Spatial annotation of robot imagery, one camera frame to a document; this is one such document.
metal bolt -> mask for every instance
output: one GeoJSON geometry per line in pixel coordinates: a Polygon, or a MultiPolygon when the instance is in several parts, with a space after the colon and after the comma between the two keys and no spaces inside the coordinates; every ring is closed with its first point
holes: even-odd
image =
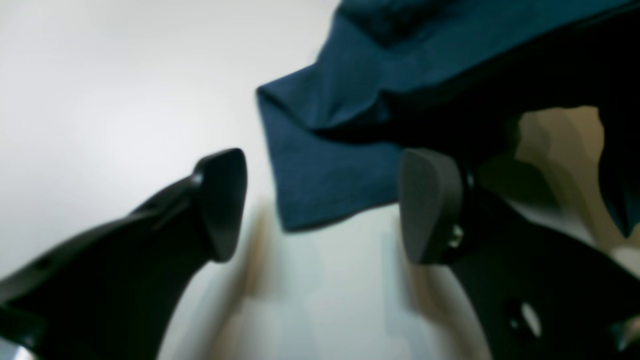
{"type": "Polygon", "coordinates": [[[459,247],[463,237],[465,237],[465,232],[462,227],[458,224],[454,224],[451,230],[451,239],[449,240],[449,246],[454,249],[459,247]]]}

blue fabric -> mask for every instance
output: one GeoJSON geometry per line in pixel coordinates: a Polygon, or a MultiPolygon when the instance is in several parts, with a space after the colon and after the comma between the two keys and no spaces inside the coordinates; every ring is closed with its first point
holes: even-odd
{"type": "MultiPolygon", "coordinates": [[[[454,104],[478,84],[498,78],[510,63],[543,53],[547,42],[636,4],[344,0],[315,64],[258,89],[284,227],[322,224],[396,200],[399,157],[412,144],[398,141],[399,133],[404,139],[412,135],[411,126],[396,125],[398,119],[454,104]],[[340,132],[349,135],[341,138],[340,132]]],[[[576,101],[527,103],[517,110],[576,101]]],[[[449,119],[447,114],[440,111],[439,121],[449,119]]],[[[428,122],[435,118],[421,116],[426,126],[420,135],[455,151],[449,139],[466,124],[452,121],[455,126],[436,130],[436,122],[428,122]]]]}

white surface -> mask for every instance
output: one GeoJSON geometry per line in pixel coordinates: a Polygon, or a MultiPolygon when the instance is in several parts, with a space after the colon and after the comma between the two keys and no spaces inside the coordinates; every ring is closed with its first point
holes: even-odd
{"type": "Polygon", "coordinates": [[[240,147],[239,252],[194,278],[160,359],[486,357],[451,274],[403,262],[397,206],[303,234],[277,225],[254,91],[313,61],[334,6],[2,2],[0,276],[240,147]]]}

